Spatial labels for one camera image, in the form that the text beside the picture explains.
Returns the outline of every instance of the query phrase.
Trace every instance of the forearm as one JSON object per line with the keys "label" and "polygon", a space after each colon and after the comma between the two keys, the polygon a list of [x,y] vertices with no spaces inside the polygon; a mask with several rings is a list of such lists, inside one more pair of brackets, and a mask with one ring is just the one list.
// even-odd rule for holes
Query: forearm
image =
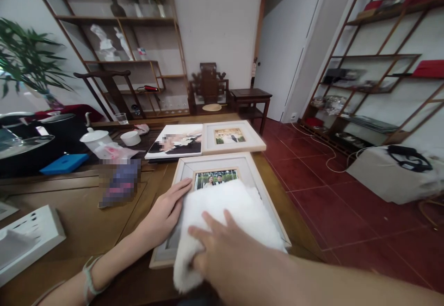
{"label": "forearm", "polygon": [[[108,286],[114,277],[125,270],[128,266],[136,262],[147,250],[151,249],[148,240],[144,240],[138,232],[133,232],[113,249],[103,255],[94,264],[91,269],[92,283],[95,290],[99,291]],[[39,306],[46,305],[85,305],[84,286],[86,275],[83,272],[68,280],[59,286],[44,298]],[[93,294],[88,292],[88,300],[94,298]]]}

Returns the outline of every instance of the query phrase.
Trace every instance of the blue box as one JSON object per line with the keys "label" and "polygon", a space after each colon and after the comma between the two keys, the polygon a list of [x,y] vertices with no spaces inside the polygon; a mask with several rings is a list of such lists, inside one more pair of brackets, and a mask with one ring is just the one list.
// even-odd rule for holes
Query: blue box
{"label": "blue box", "polygon": [[77,169],[83,162],[88,160],[89,155],[64,155],[42,168],[40,173],[45,175],[66,174]]}

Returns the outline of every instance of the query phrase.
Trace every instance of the wooden chair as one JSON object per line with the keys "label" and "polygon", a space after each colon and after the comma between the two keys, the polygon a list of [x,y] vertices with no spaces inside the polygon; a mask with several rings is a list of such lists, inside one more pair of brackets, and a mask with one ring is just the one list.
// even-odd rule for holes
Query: wooden chair
{"label": "wooden chair", "polygon": [[88,81],[88,78],[99,78],[102,82],[103,85],[106,87],[106,89],[108,90],[108,94],[111,96],[112,101],[114,102],[114,104],[116,105],[117,109],[119,110],[119,112],[123,112],[126,113],[126,117],[128,120],[133,120],[133,114],[131,114],[130,109],[128,108],[125,100],[123,99],[122,93],[120,92],[119,88],[116,85],[116,82],[114,81],[113,77],[114,76],[123,76],[125,78],[126,83],[128,84],[128,88],[131,92],[131,95],[134,98],[134,101],[136,102],[136,105],[139,107],[139,110],[141,111],[141,115],[143,116],[143,118],[145,119],[145,113],[143,112],[142,106],[139,102],[139,99],[137,98],[137,95],[134,91],[133,86],[131,85],[130,79],[129,79],[129,75],[131,74],[131,71],[126,70],[123,72],[118,72],[118,71],[94,71],[94,72],[90,72],[87,74],[78,74],[78,73],[74,73],[74,76],[77,78],[81,78],[83,79],[83,81],[86,83],[87,86],[90,86],[90,83]]}
{"label": "wooden chair", "polygon": [[[219,98],[225,95],[227,106],[221,112],[230,111],[230,90],[229,81],[224,79],[226,73],[222,74],[216,70],[216,63],[200,63],[201,72],[191,74],[193,80],[190,81],[188,92],[188,105],[192,114],[208,113],[202,110],[204,105],[215,104]],[[203,105],[197,105],[194,94],[202,96]]]}

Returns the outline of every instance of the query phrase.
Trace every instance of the wooden table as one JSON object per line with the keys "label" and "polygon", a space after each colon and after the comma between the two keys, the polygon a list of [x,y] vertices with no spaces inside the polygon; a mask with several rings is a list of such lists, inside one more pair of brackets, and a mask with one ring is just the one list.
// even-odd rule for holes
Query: wooden table
{"label": "wooden table", "polygon": [[[251,120],[251,124],[253,124],[254,119],[262,119],[259,134],[263,135],[272,94],[262,91],[259,88],[231,90],[230,93],[234,101],[234,110],[239,114],[241,119],[249,119]],[[256,108],[256,104],[258,103],[265,103],[264,112]]]}
{"label": "wooden table", "polygon": [[[182,119],[172,118],[163,122],[202,123],[237,120],[239,117],[236,114],[225,114],[218,115],[216,119],[214,116]],[[144,144],[139,144],[145,145],[144,149],[155,140],[163,125],[150,127],[150,133],[143,137]],[[258,152],[252,156],[293,244],[290,254],[323,261],[313,235],[264,155]],[[0,221],[0,228],[50,204],[57,209],[67,239],[0,288],[0,305],[31,305],[50,287],[80,272],[91,255],[110,250],[137,227],[154,201],[171,186],[176,166],[176,162],[148,164],[143,160],[139,188],[132,202],[105,210],[97,208],[102,194],[98,165],[82,166],[78,171],[67,175],[1,179],[0,194],[10,195],[8,203],[18,207],[20,211]],[[179,298],[173,286],[172,268],[148,268],[151,253],[148,252],[116,277],[110,287],[94,300],[93,305],[145,305]],[[198,293],[208,293],[208,290],[209,286],[204,285]]]}

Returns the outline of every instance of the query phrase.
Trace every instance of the green leaves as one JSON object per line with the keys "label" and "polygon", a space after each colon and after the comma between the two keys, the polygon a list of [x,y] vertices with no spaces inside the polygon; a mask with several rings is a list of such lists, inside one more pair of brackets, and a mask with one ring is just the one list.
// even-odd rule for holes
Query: green leaves
{"label": "green leaves", "polygon": [[3,79],[3,97],[8,92],[8,82],[15,82],[18,93],[20,83],[24,82],[37,92],[45,94],[48,86],[72,91],[63,77],[64,74],[58,62],[66,58],[56,56],[55,52],[46,50],[47,45],[61,46],[51,41],[48,34],[37,34],[33,29],[24,30],[19,24],[5,18],[0,18],[0,79]]}

